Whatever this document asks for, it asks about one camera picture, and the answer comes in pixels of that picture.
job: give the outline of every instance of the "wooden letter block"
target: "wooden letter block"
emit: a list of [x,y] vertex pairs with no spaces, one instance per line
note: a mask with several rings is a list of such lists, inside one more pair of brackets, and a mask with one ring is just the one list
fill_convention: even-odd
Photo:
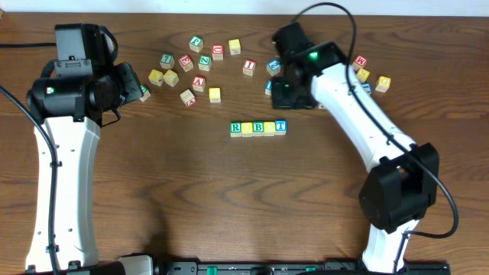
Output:
[[211,65],[212,65],[211,57],[208,57],[208,56],[200,56],[200,59],[199,59],[199,69],[205,70],[205,71],[210,71],[211,70]]
[[239,43],[239,39],[229,41],[229,50],[231,51],[231,55],[241,53],[241,44]]
[[206,79],[201,76],[196,76],[193,78],[192,88],[194,91],[204,92],[206,87]]
[[251,122],[241,123],[241,136],[243,138],[253,137],[253,123]]
[[209,88],[209,100],[213,103],[221,102],[221,88]]
[[264,136],[271,137],[275,135],[275,121],[266,121],[264,122]]
[[159,70],[152,70],[148,79],[150,80],[151,84],[161,86],[163,84],[163,73]]
[[264,123],[262,121],[253,122],[253,136],[262,137],[264,135]]
[[181,67],[185,72],[190,71],[193,69],[193,62],[192,58],[189,57],[188,54],[184,55],[183,57],[178,59],[178,62],[180,62]]
[[272,60],[267,64],[267,71],[271,76],[275,76],[280,73],[280,62],[278,60]]
[[365,90],[365,92],[367,92],[368,95],[372,93],[372,85],[370,85],[369,82],[361,84],[361,87]]
[[194,36],[192,39],[190,39],[189,45],[190,49],[198,53],[202,48],[204,48],[204,40],[201,37]]
[[357,78],[361,83],[367,81],[368,76],[370,76],[370,72],[366,69],[360,68],[357,73]]
[[375,90],[378,92],[387,92],[390,86],[390,78],[386,76],[379,77],[377,83],[375,84]]
[[173,69],[173,65],[175,64],[175,59],[173,58],[172,55],[169,55],[169,54],[164,54],[162,57],[161,57],[161,60],[160,60],[160,65],[163,69]]
[[353,70],[358,71],[359,69],[365,67],[365,65],[367,65],[367,60],[365,59],[365,57],[357,56],[351,66],[353,67]]
[[212,46],[212,58],[213,58],[213,60],[223,60],[224,59],[224,46],[222,46],[222,45]]
[[163,78],[165,79],[165,83],[172,87],[178,83],[178,75],[172,70],[168,70]]
[[275,135],[285,135],[287,133],[287,121],[275,121]]
[[186,90],[185,92],[182,92],[180,94],[180,98],[182,99],[183,103],[185,103],[187,107],[195,104],[196,102],[196,97],[192,94],[190,90]]
[[150,94],[150,90],[148,90],[146,88],[146,86],[144,85],[141,85],[141,91],[143,91],[143,96],[139,98],[139,100],[141,100],[142,102],[146,101],[146,99],[149,99],[151,94]]
[[256,68],[257,63],[253,60],[245,60],[243,65],[243,73],[245,75],[253,76],[254,68]]
[[232,122],[230,127],[232,137],[241,137],[241,122]]
[[272,81],[268,80],[267,85],[265,86],[265,95],[272,95]]

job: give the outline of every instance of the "wood grain surface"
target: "wood grain surface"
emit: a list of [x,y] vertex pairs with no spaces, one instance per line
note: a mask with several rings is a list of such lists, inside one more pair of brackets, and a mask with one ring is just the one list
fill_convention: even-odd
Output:
[[[355,148],[323,110],[278,111],[264,94],[271,35],[291,16],[9,14],[1,43],[54,42],[54,25],[102,24],[119,43],[151,97],[121,109],[122,120],[102,129],[95,163],[93,224],[100,260],[132,252],[202,261],[323,261],[359,258],[368,240],[358,192],[367,176]],[[347,50],[351,26],[343,16],[301,19],[311,40]],[[489,273],[489,18],[357,17],[356,54],[368,58],[373,83],[392,85],[379,106],[418,144],[439,152],[440,177],[460,211],[458,232],[446,240],[410,239],[407,260],[447,260],[452,274]],[[189,49],[225,45],[225,59],[198,69]],[[241,40],[230,56],[227,41]],[[188,53],[195,68],[171,88],[147,76],[162,53]],[[56,49],[1,49],[0,85],[22,102]],[[243,75],[246,58],[257,61]],[[180,93],[195,75],[206,91],[186,108]],[[209,87],[222,103],[209,103]],[[282,137],[230,138],[231,121],[285,118]],[[104,116],[105,121],[112,119]],[[18,273],[34,233],[37,147],[33,126],[0,100],[0,273]],[[418,229],[442,233],[452,214],[438,192]]]

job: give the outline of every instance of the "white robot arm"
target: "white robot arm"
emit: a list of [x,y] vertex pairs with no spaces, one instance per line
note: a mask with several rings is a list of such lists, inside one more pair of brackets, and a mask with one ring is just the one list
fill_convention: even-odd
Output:
[[[61,270],[72,267],[89,267],[99,262],[92,223],[93,164],[100,127],[91,119],[73,122],[73,117],[46,118],[43,129],[57,147],[58,167],[57,196],[54,232],[57,258]],[[37,129],[39,153],[39,187],[37,214],[31,249],[25,270],[51,271],[49,254],[46,253],[47,221],[51,184],[51,157],[46,142]]]
[[[353,69],[351,67],[349,69],[351,70],[350,81],[356,86],[355,91],[365,107],[384,128],[390,129],[398,142],[409,150],[410,145],[415,143],[413,139],[404,134],[390,121],[375,101],[364,91],[361,83],[355,77]],[[330,66],[322,71],[321,76],[314,76],[311,84],[311,93],[318,102],[327,108],[348,135],[350,141],[357,148],[368,172],[380,164],[382,157],[394,159],[403,154],[399,148],[386,142],[386,137],[374,125],[372,120],[366,116],[353,98],[353,95],[348,92],[345,79],[345,64],[338,63]],[[362,254],[362,260],[366,268],[376,272],[393,272],[402,233],[406,230],[413,230],[418,222],[417,220],[411,220],[398,227],[391,234],[371,225],[367,249]],[[397,270],[404,266],[403,254],[406,246],[407,242],[404,243]]]

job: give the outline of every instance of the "black cable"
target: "black cable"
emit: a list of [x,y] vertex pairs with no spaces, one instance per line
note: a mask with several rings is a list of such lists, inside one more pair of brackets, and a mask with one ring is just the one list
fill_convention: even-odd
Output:
[[55,47],[56,43],[0,44],[0,48]]
[[102,125],[101,128],[104,128],[106,126],[109,126],[109,125],[114,124],[114,123],[121,120],[121,113],[119,112],[119,110],[117,108],[112,108],[111,111],[114,113],[116,120],[110,121],[109,123]]
[[57,62],[57,60],[50,60],[46,65],[44,65],[43,70],[40,72],[40,77],[41,78],[50,78],[51,73],[54,71],[54,63]]
[[46,131],[40,126],[40,124],[36,121],[34,116],[20,103],[10,92],[8,92],[3,86],[0,86],[0,92],[10,101],[12,101],[34,124],[36,129],[40,132],[40,135],[46,141],[47,147],[49,148],[49,152],[51,154],[51,189],[49,196],[49,214],[47,221],[47,243],[49,256],[51,260],[51,267],[53,268],[53,273],[55,275],[60,274],[60,270],[58,268],[58,261],[56,256],[56,245],[54,243],[54,206],[56,202],[56,183],[57,183],[57,172],[58,172],[58,157],[56,153],[56,148],[49,139]]
[[351,84],[351,80],[349,77],[351,56],[353,55],[353,49],[355,48],[355,41],[356,41],[356,37],[357,37],[357,25],[355,23],[355,19],[353,18],[353,15],[351,15],[351,13],[341,5],[338,5],[336,3],[330,3],[330,2],[321,2],[318,4],[314,4],[308,8],[305,8],[298,15],[296,15],[296,17],[292,21],[296,21],[297,19],[299,19],[300,15],[302,15],[304,12],[310,10],[311,8],[315,8],[315,7],[318,7],[321,5],[328,5],[328,6],[336,7],[336,8],[343,10],[348,15],[348,17],[351,21],[351,25],[353,27],[353,35],[351,38],[350,49],[348,50],[345,77],[346,77],[346,82],[348,84],[348,89],[350,90],[351,94],[355,98],[355,101],[358,103],[358,105],[360,105],[361,109],[365,112],[365,114],[369,117],[369,119],[372,120],[372,122],[375,124],[375,126],[377,126],[377,128],[382,132],[382,134],[387,137],[387,142],[392,142],[392,144],[394,144],[397,148],[399,148],[399,150],[401,150],[402,152],[407,154],[407,156],[415,163],[415,165],[417,165],[424,173],[426,173],[429,177],[431,177],[433,180],[435,180],[436,184],[443,191],[443,194],[445,195],[445,197],[449,201],[450,207],[452,208],[453,224],[452,224],[452,228],[450,228],[450,230],[447,231],[446,233],[444,233],[444,234],[431,234],[431,233],[425,233],[425,232],[421,232],[421,231],[412,231],[412,230],[408,230],[408,231],[405,231],[403,233],[403,238],[401,240],[401,246],[399,248],[399,251],[397,252],[396,260],[394,261],[394,273],[396,273],[397,272],[397,261],[400,258],[400,252],[402,251],[402,247],[404,246],[404,243],[405,243],[406,239],[408,238],[408,235],[418,235],[418,236],[427,237],[427,238],[442,239],[442,238],[448,238],[448,237],[452,236],[457,231],[457,227],[458,227],[457,206],[455,205],[455,201],[453,200],[452,195],[450,194],[450,192],[448,191],[446,186],[442,183],[442,181],[437,176],[433,175],[433,173],[431,173],[431,171],[429,171],[428,168],[426,168],[426,166],[424,166],[424,164],[422,164],[406,148],[404,148],[404,146],[402,146],[399,142],[397,142],[394,139],[393,134],[389,133],[388,131],[386,131],[382,127],[382,125],[377,121],[377,119],[374,118],[374,116],[368,111],[368,109],[365,107],[365,105],[358,98],[358,95],[355,91],[354,86]]
[[117,59],[117,55],[119,51],[119,45],[117,44],[117,40],[106,26],[100,26],[100,31],[102,31],[105,35],[107,35],[108,38],[110,38],[110,40],[112,40],[112,43],[114,44],[114,50],[110,54],[110,60],[112,63],[114,63],[115,60]]

